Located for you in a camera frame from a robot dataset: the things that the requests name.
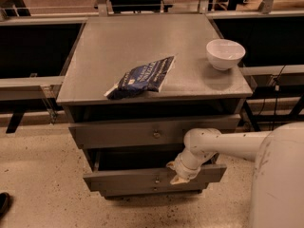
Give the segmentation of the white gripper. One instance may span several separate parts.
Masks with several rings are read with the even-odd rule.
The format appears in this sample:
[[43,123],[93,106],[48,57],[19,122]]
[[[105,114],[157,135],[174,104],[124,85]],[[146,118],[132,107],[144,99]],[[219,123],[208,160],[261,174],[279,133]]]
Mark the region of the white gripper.
[[166,167],[174,170],[176,176],[170,181],[171,185],[188,183],[200,172],[200,167],[206,162],[204,155],[195,156],[191,153],[181,152],[174,161],[170,161]]

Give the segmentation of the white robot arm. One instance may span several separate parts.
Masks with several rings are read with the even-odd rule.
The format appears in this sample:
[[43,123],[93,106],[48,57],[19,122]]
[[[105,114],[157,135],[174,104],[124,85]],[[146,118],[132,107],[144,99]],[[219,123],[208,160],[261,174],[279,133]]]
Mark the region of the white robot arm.
[[172,184],[193,180],[216,154],[255,164],[249,228],[304,228],[304,123],[273,131],[228,133],[194,128],[183,137],[184,149],[167,166]]

